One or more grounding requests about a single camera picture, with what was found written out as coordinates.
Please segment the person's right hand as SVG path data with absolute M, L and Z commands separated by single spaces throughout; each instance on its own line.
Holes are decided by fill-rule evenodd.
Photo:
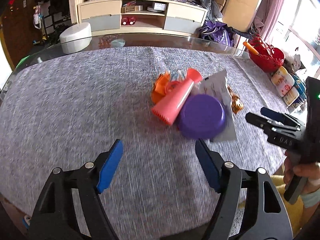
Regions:
M 300 164 L 293 166 L 290 160 L 290 152 L 285 151 L 286 159 L 284 161 L 284 183 L 287 185 L 294 175 L 308 178 L 302 194 L 316 192 L 319 189 L 319 163 Z

